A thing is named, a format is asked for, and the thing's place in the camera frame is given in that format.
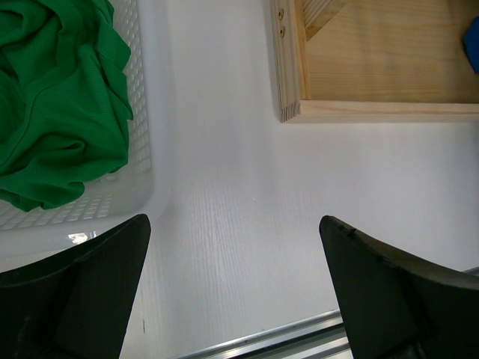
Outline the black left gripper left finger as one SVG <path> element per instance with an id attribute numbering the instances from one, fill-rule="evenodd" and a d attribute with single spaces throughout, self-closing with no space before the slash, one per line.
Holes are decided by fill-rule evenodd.
<path id="1" fill-rule="evenodd" d="M 119 358 L 150 241 L 140 214 L 1 273 L 2 358 Z"/>

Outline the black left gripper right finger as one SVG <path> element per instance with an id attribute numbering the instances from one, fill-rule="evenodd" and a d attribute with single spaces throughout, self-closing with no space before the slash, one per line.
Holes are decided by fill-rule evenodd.
<path id="1" fill-rule="evenodd" d="M 478 276 L 333 216 L 320 220 L 319 232 L 353 357 L 478 357 Z"/>

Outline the green tank top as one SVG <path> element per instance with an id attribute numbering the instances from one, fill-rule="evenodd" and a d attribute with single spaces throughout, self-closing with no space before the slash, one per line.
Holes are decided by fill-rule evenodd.
<path id="1" fill-rule="evenodd" d="M 1 3 L 1 199 L 55 209 L 128 162 L 130 49 L 109 1 Z"/>

